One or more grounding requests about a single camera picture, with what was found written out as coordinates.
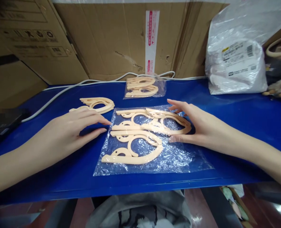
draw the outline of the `red and white label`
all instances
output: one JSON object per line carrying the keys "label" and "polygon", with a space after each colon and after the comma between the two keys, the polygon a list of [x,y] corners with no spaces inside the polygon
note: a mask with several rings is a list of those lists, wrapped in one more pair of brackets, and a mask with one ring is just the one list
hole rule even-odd
{"label": "red and white label", "polygon": [[146,11],[146,73],[154,75],[159,11]]}

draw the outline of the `blue table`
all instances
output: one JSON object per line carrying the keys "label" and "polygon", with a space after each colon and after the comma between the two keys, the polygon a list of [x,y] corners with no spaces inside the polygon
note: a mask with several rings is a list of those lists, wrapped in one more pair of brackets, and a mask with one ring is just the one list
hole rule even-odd
{"label": "blue table", "polygon": [[[41,92],[21,107],[28,108],[34,113],[60,90]],[[81,97],[107,97],[114,101],[115,107],[120,108],[165,105],[167,98],[186,101],[281,150],[281,101],[279,100],[271,101],[269,97],[260,94],[211,96],[205,79],[167,81],[166,96],[161,98],[123,100],[124,90],[125,83],[108,83],[76,87],[65,92],[35,119],[21,124],[14,130],[0,144],[0,155],[25,143],[51,119],[67,113],[72,107],[81,106],[82,103],[79,101]],[[110,120],[112,111],[103,115]],[[54,166],[1,192],[0,204],[271,180],[267,174],[249,162],[204,148],[204,156],[215,169],[185,174],[122,174],[93,177],[105,137],[106,133]]]}

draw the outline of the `white plastic bag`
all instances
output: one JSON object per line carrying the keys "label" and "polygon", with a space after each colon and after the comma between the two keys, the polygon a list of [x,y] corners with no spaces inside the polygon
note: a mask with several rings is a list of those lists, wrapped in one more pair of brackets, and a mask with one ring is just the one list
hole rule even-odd
{"label": "white plastic bag", "polygon": [[232,3],[211,21],[206,75],[211,94],[267,89],[262,45],[281,29],[281,0]]}

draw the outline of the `power cord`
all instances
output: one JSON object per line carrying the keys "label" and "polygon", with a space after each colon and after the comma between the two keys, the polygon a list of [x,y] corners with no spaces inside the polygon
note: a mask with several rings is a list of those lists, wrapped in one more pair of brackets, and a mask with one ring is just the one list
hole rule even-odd
{"label": "power cord", "polygon": [[[163,77],[164,75],[168,75],[168,74],[173,74],[171,76],[171,78],[167,78],[167,77]],[[142,77],[142,76],[145,76],[145,77],[154,77],[152,75],[149,75],[149,74],[136,74],[136,73],[132,73],[132,72],[128,72],[126,74],[124,74],[123,76],[115,79],[115,80],[111,80],[111,81],[100,81],[100,80],[94,80],[94,79],[87,79],[87,80],[84,80],[82,82],[79,82],[75,85],[63,85],[63,86],[55,86],[55,87],[51,87],[51,88],[47,88],[47,89],[44,89],[43,91],[47,91],[47,90],[52,90],[52,89],[59,89],[59,88],[65,88],[64,90],[60,91],[59,93],[57,93],[55,96],[53,96],[44,106],[42,106],[37,112],[35,112],[33,115],[31,115],[30,117],[22,120],[21,122],[24,123],[26,121],[29,121],[33,118],[35,118],[36,116],[38,116],[47,106],[49,106],[50,103],[52,103],[57,97],[59,97],[61,94],[63,94],[64,92],[68,91],[69,89],[71,88],[74,88],[76,86],[88,86],[88,85],[94,85],[94,84],[102,84],[102,83],[113,83],[113,82],[125,82],[125,81],[119,81],[120,79],[124,78],[125,76],[129,75],[129,74],[132,74],[132,75],[135,75],[136,77]],[[165,79],[165,80],[196,80],[196,79],[203,79],[203,78],[206,78],[205,76],[204,77],[190,77],[190,78],[183,78],[183,79],[177,79],[177,78],[174,78],[175,76],[175,72],[174,71],[168,71],[166,73],[162,73],[159,75],[159,77]]]}

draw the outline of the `plastic bag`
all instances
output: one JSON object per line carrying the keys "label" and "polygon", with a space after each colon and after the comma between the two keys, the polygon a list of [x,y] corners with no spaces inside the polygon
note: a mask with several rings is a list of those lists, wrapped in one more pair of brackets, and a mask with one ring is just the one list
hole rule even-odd
{"label": "plastic bag", "polygon": [[166,94],[166,80],[155,76],[127,79],[124,99],[163,97]]}
{"label": "plastic bag", "polygon": [[206,75],[211,94],[267,89],[262,45],[281,28],[281,0],[232,3],[211,21]]}
{"label": "plastic bag", "polygon": [[[151,109],[169,111],[169,107],[170,105],[162,105],[151,107]],[[127,148],[129,144],[129,142],[120,142],[117,137],[113,137],[110,133],[115,132],[115,130],[112,130],[113,126],[119,125],[123,121],[131,120],[131,117],[125,118],[122,115],[118,115],[116,111],[135,109],[145,110],[146,108],[141,107],[129,109],[114,109],[111,120],[112,125],[110,126],[107,137],[101,149],[101,154],[99,156],[93,176],[130,173],[190,173],[213,168],[212,165],[205,159],[201,151],[201,147],[181,142],[169,143],[169,136],[167,136],[166,134],[155,133],[152,131],[146,132],[157,136],[160,139],[162,145],[161,153],[152,161],[138,165],[102,162],[102,159],[105,155],[111,155],[113,152],[116,152],[116,150],[118,150],[119,148]],[[147,116],[148,115],[143,114],[137,115],[134,117],[134,122],[136,124],[141,125],[147,124],[152,121],[152,119],[148,118]],[[177,124],[176,121],[170,118],[165,118],[163,122],[165,126],[170,128],[171,130],[180,130],[184,128],[183,126],[180,126],[179,124]],[[157,148],[156,145],[154,146],[148,143],[148,141],[144,138],[135,138],[130,143],[130,146],[132,151],[139,155],[139,158],[151,154],[152,151],[156,150]]]}

